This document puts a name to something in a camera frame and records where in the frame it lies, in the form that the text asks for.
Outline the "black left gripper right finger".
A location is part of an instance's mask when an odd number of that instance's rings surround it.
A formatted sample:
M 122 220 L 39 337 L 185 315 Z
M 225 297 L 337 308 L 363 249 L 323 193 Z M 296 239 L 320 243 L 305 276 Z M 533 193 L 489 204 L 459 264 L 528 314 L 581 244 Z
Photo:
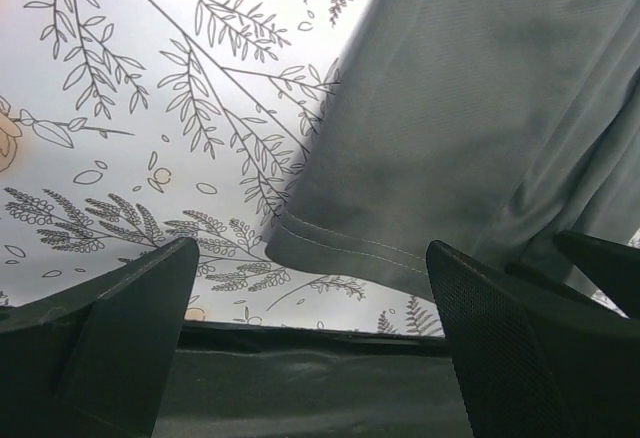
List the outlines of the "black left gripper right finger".
M 432 242 L 431 289 L 477 437 L 635 437 L 639 317 Z

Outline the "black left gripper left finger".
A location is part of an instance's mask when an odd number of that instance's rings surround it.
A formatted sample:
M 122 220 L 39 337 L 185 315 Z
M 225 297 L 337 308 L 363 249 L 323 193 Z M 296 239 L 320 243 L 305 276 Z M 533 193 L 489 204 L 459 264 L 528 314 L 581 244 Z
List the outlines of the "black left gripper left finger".
M 176 239 L 69 289 L 1 309 L 4 437 L 152 435 L 199 251 Z

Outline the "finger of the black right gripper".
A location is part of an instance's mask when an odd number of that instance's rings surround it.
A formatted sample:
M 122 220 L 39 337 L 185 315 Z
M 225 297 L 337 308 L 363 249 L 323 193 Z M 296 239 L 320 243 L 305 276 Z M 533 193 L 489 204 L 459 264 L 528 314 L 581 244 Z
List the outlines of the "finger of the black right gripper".
M 573 231 L 556 235 L 558 250 L 629 318 L 639 317 L 639 249 Z

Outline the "grey t shirt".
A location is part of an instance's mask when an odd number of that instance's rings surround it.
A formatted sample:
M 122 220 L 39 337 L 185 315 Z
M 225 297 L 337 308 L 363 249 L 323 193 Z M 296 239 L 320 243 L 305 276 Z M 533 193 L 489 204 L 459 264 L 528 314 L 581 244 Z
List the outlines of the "grey t shirt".
M 431 297 L 443 241 L 586 294 L 639 227 L 639 0 L 376 0 L 267 256 Z

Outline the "floral patterned table mat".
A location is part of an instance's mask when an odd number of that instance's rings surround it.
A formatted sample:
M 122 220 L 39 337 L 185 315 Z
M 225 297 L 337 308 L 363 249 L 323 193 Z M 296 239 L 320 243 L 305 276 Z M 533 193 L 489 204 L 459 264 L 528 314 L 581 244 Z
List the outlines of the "floral patterned table mat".
M 375 2 L 1 0 L 2 302 L 190 237 L 189 320 L 441 336 L 431 297 L 266 253 Z

